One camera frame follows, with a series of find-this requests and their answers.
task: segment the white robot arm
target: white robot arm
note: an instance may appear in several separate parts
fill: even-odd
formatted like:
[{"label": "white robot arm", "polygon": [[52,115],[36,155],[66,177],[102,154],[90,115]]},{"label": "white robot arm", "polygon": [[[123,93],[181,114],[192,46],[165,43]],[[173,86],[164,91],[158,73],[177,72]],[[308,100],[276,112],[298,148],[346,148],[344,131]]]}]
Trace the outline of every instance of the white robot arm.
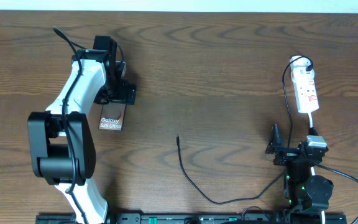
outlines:
[{"label": "white robot arm", "polygon": [[[64,194],[76,213],[77,223],[104,223],[108,214],[108,203],[92,177],[96,152],[87,122],[92,104],[133,105],[135,100],[135,86],[121,79],[126,64],[116,62],[116,49],[117,43],[109,36],[96,36],[93,49],[77,50],[70,77],[59,96],[45,112],[31,113],[27,122],[34,174]],[[50,143],[50,138],[66,136],[67,132],[72,151],[67,144]]]}]

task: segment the electrical outlet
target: electrical outlet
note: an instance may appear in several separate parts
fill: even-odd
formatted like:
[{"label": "electrical outlet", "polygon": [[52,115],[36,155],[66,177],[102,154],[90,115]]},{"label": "electrical outlet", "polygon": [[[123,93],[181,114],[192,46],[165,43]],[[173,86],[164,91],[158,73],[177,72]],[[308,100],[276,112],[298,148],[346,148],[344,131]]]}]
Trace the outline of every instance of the electrical outlet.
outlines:
[{"label": "electrical outlet", "polygon": [[[300,56],[292,57],[290,62],[298,57]],[[313,80],[314,70],[306,71],[310,63],[307,58],[301,58],[291,64],[291,79],[299,113],[311,113],[319,108]]]}]

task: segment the wood grain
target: wood grain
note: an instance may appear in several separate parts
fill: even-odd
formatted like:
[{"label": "wood grain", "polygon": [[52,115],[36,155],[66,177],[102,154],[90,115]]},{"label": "wood grain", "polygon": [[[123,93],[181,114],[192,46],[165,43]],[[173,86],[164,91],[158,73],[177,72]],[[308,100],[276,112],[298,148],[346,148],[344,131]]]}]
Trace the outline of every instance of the wood grain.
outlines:
[{"label": "wood grain", "polygon": [[[281,74],[288,59],[314,60],[320,109],[313,113],[330,151],[323,164],[358,178],[358,15],[0,11],[0,223],[33,223],[42,212],[71,212],[63,196],[32,173],[27,117],[58,95],[72,52],[52,31],[92,46],[107,34],[125,51],[137,83],[121,133],[89,123],[102,195],[119,211],[241,212],[287,205],[282,184],[260,200],[215,206],[180,171],[176,135],[189,175],[217,201],[257,195],[282,167],[264,150],[277,123],[288,134]],[[296,109],[287,77],[289,101]],[[294,114],[296,144],[307,116]],[[358,185],[317,169],[334,184],[329,212],[358,214]]]}]

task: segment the power strip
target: power strip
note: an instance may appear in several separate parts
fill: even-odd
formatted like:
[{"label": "power strip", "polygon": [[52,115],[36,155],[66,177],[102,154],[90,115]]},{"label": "power strip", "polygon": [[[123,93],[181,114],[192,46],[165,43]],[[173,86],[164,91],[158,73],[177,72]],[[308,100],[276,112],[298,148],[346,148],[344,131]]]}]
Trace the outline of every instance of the power strip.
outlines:
[{"label": "power strip", "polygon": [[[297,55],[292,57],[290,62],[298,57],[301,56]],[[299,113],[310,114],[319,108],[316,86],[314,85],[314,70],[306,71],[310,63],[307,58],[300,58],[291,63],[291,79]]]}]

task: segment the black cable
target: black cable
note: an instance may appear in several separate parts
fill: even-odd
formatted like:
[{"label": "black cable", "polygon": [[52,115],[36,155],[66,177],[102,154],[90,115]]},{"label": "black cable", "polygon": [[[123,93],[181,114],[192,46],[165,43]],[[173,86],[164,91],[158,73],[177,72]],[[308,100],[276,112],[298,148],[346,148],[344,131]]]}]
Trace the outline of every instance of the black cable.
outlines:
[{"label": "black cable", "polygon": [[81,46],[81,45],[79,45],[79,44],[77,44],[77,43],[75,43],[75,42],[73,42],[73,41],[70,41],[74,46],[76,46],[76,47],[78,47],[78,48],[81,48],[81,49],[86,49],[86,47],[83,47],[83,46]]},{"label": "black cable", "polygon": [[306,57],[306,56],[300,56],[298,57],[297,59],[294,59],[292,60],[292,62],[290,62],[284,69],[284,72],[283,72],[283,89],[284,89],[284,99],[285,99],[285,104],[287,106],[287,110],[288,110],[288,116],[290,117],[290,123],[291,123],[291,126],[290,126],[290,135],[288,136],[288,145],[287,147],[290,147],[290,143],[291,143],[291,136],[292,136],[292,126],[293,126],[293,122],[292,122],[292,116],[291,116],[291,111],[290,111],[290,107],[288,105],[288,100],[287,100],[287,91],[285,90],[285,80],[284,80],[284,77],[285,77],[285,72],[287,71],[287,68],[295,61],[301,59],[301,58],[306,58],[310,61],[310,65],[307,66],[306,68],[306,71],[310,71],[311,69],[313,69],[313,61]]},{"label": "black cable", "polygon": [[82,64],[81,64],[80,56],[77,54],[77,51],[73,46],[73,42],[71,42],[68,39],[68,37],[62,31],[59,30],[58,27],[53,26],[53,31],[55,31],[55,33],[59,37],[61,37],[63,40],[67,41],[68,45],[73,50],[74,56],[75,56],[75,58],[76,58],[76,60],[78,62],[78,74],[75,77],[75,79],[74,79],[73,83],[71,84],[71,86],[69,87],[69,89],[68,89],[68,91],[66,93],[66,96],[62,100],[62,102],[63,102],[63,105],[62,105],[63,128],[65,130],[66,137],[67,137],[68,150],[70,151],[70,154],[71,154],[71,162],[73,163],[73,180],[71,182],[70,188],[67,189],[65,192],[66,192],[66,194],[71,195],[71,197],[72,197],[72,199],[74,201],[74,204],[76,205],[77,209],[81,212],[81,215],[82,215],[82,217],[84,219],[84,223],[88,224],[88,222],[86,221],[85,213],[82,210],[80,204],[78,204],[78,202],[77,202],[77,200],[76,200],[76,198],[74,196],[74,193],[73,193],[73,190],[74,190],[74,187],[75,187],[75,184],[76,184],[76,178],[77,178],[76,175],[77,175],[77,172],[78,172],[78,164],[77,164],[77,160],[75,158],[75,152],[74,152],[74,148],[73,148],[73,141],[71,140],[70,132],[68,131],[68,123],[67,123],[67,119],[66,119],[66,109],[67,109],[68,98],[70,97],[71,92],[73,91],[76,83],[78,82],[78,80],[80,79],[80,77],[82,75]]},{"label": "black cable", "polygon": [[278,177],[276,177],[273,181],[271,181],[271,183],[269,183],[264,189],[263,191],[261,191],[261,193],[258,194],[258,196],[256,197],[251,197],[251,198],[238,198],[238,199],[234,199],[234,200],[228,200],[226,202],[215,202],[213,200],[211,200],[209,197],[207,197],[198,187],[197,185],[190,179],[190,177],[187,175],[185,168],[183,167],[183,163],[181,161],[181,154],[180,154],[180,142],[179,142],[179,136],[177,136],[177,145],[178,145],[178,155],[179,155],[179,164],[180,164],[180,169],[183,172],[183,175],[185,175],[186,179],[192,184],[192,186],[209,202],[211,202],[212,204],[215,205],[224,205],[227,203],[232,203],[232,202],[240,202],[240,201],[246,201],[246,200],[255,200],[260,198],[274,183],[276,183],[283,175],[284,172],[282,174],[280,174]]},{"label": "black cable", "polygon": [[[347,178],[353,180],[354,182],[358,183],[358,179],[355,178],[355,177],[352,177],[352,176],[349,175],[349,174],[345,174],[345,173],[343,173],[343,172],[341,172],[341,171],[338,171],[338,170],[336,170],[336,169],[332,169],[332,168],[323,166],[323,165],[321,165],[321,164],[315,164],[315,165],[318,166],[318,167],[320,167],[320,168],[322,168],[322,169],[331,171],[331,172],[333,172],[333,173],[335,173],[335,174],[339,174],[339,175],[341,175],[341,176],[347,177]],[[357,223],[357,222],[358,222],[358,216],[357,216],[357,218],[352,222],[352,224],[355,224],[355,223]]]},{"label": "black cable", "polygon": [[72,198],[73,201],[74,201],[75,206],[77,206],[77,208],[79,209],[79,211],[80,211],[80,213],[81,213],[81,217],[82,217],[82,219],[84,220],[84,224],[88,224],[88,221],[87,221],[86,216],[85,216],[85,212],[84,212],[84,210],[81,208],[80,204],[78,203],[77,198],[74,196],[74,194],[70,194],[70,195],[71,195],[71,198]]},{"label": "black cable", "polygon": [[244,220],[245,219],[245,214],[248,212],[248,210],[250,208],[258,208],[264,215],[265,217],[267,218],[267,220],[270,220],[270,218],[266,215],[265,211],[263,211],[263,209],[259,208],[258,206],[249,206],[241,215],[241,220]]}]

